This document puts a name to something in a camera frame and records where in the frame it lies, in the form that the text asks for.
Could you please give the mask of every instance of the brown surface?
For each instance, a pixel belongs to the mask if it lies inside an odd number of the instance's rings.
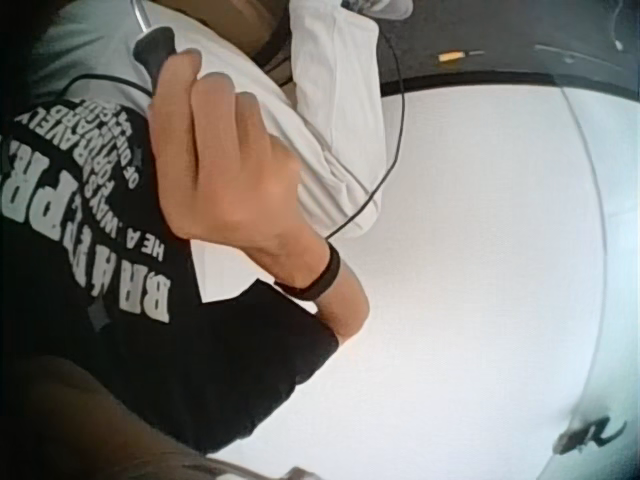
[[[207,25],[251,55],[267,41],[286,0],[156,0]]]

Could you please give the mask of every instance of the black wristband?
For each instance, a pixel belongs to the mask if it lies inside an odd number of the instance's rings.
[[[314,302],[331,288],[338,278],[340,272],[340,254],[329,243],[329,263],[326,268],[307,288],[294,288],[280,282],[275,282],[276,287],[281,289],[290,297],[302,300],[304,302]]]

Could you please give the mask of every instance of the fingers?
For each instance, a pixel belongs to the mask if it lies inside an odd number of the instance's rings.
[[[250,158],[255,150],[266,151],[269,148],[269,134],[262,119],[260,104],[255,95],[241,92],[236,95],[236,128],[240,152]]]
[[[222,73],[200,78],[191,91],[195,139],[199,153],[198,176],[227,175],[238,168],[235,86]]]
[[[190,194],[195,189],[197,156],[191,91],[201,64],[200,53],[195,50],[169,57],[149,110],[160,206],[172,229],[189,211]]]

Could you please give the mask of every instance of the black edge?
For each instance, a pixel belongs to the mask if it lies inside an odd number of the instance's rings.
[[[436,88],[462,87],[474,85],[534,85],[549,87],[575,87],[595,92],[607,93],[634,102],[639,101],[637,91],[613,85],[611,83],[590,80],[577,75],[551,75],[529,72],[456,72],[438,73],[403,79],[406,93],[433,90]],[[397,80],[385,82],[380,86],[383,97],[400,93]]]

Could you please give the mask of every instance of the black t-shirt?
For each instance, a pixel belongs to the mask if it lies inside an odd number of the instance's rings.
[[[203,304],[159,208],[146,119],[60,100],[18,117],[1,179],[5,360],[75,362],[200,452],[249,435],[336,351],[270,285]]]

